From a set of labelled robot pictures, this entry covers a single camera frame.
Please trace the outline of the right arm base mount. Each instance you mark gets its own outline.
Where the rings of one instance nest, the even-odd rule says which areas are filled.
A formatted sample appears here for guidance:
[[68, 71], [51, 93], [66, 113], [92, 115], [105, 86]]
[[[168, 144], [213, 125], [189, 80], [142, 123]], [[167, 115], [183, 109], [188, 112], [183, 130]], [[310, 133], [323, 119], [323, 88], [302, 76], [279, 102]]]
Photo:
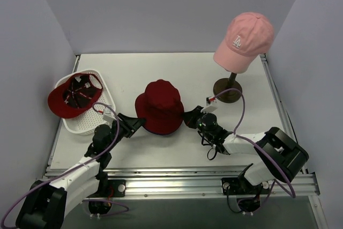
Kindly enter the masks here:
[[[269, 199], [275, 183], [269, 185], [262, 182], [256, 186], [251, 185], [245, 179], [246, 171], [252, 166], [248, 165], [236, 178], [222, 178], [222, 193], [226, 197], [229, 210], [234, 214], [253, 216], [262, 205]], [[236, 198], [236, 210], [230, 204], [229, 197], [237, 195], [253, 195], [253, 197]]]

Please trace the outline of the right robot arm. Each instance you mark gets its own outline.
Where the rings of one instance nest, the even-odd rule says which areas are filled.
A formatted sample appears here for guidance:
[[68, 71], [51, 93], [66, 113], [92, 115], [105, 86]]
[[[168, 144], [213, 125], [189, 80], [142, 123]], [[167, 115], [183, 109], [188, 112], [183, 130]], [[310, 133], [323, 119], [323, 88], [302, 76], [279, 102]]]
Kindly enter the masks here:
[[246, 168], [238, 177], [238, 186], [244, 193], [252, 192], [262, 182], [277, 179], [290, 183], [309, 159], [307, 151], [278, 127], [266, 132], [237, 135], [218, 124], [212, 113], [197, 106], [183, 114], [185, 125], [196, 129], [202, 145], [210, 146], [214, 154], [249, 154], [260, 161]]

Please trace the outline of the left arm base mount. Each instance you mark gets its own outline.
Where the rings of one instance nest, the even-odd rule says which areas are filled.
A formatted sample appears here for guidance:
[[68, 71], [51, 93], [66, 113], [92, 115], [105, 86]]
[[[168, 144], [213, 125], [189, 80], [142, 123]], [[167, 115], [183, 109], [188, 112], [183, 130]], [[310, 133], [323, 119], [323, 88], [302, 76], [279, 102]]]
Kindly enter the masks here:
[[88, 197], [88, 201], [85, 202], [86, 210], [90, 216], [98, 219], [128, 212], [129, 208], [126, 205], [113, 201], [113, 198], [124, 197], [125, 189], [125, 180], [109, 180], [104, 189], [98, 190]]

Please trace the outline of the red cap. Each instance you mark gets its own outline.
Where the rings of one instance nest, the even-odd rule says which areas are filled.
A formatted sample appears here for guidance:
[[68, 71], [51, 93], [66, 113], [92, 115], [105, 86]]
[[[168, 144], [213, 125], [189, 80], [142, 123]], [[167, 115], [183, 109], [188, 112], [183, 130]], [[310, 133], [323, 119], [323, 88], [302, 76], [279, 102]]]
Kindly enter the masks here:
[[92, 108], [103, 92], [100, 79], [91, 73], [75, 73], [48, 96], [48, 106], [58, 117], [75, 118]]

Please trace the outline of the pink baseball cap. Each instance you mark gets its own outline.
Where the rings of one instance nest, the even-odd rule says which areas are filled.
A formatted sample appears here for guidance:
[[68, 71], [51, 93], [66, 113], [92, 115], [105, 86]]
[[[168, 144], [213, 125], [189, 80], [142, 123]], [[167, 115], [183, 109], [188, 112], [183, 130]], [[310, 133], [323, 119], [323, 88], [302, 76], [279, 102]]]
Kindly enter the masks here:
[[244, 73], [260, 54], [266, 54], [274, 41], [274, 27], [261, 13], [236, 16], [213, 55], [216, 64], [232, 73]]

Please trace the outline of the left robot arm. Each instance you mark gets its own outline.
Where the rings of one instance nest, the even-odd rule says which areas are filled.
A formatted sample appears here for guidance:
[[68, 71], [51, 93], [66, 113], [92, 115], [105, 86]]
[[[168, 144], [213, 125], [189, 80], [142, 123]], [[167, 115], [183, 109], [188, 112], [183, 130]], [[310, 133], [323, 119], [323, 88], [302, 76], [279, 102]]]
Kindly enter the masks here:
[[30, 188], [16, 220], [16, 228], [61, 228], [66, 215], [85, 198], [103, 196], [108, 190], [104, 172], [111, 150], [140, 129], [144, 118], [118, 114], [112, 125], [96, 127], [84, 156], [63, 174], [36, 181]]

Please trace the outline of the dark red knit hat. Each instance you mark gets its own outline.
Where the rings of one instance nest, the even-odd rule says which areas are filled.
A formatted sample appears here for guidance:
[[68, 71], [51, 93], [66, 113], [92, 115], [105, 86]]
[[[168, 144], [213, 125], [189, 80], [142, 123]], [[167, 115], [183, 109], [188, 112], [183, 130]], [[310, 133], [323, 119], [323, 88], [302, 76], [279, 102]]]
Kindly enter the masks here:
[[149, 83], [137, 96], [135, 110], [138, 118], [145, 118], [145, 130], [175, 132], [182, 124], [184, 106], [177, 88], [169, 81], [159, 79]]

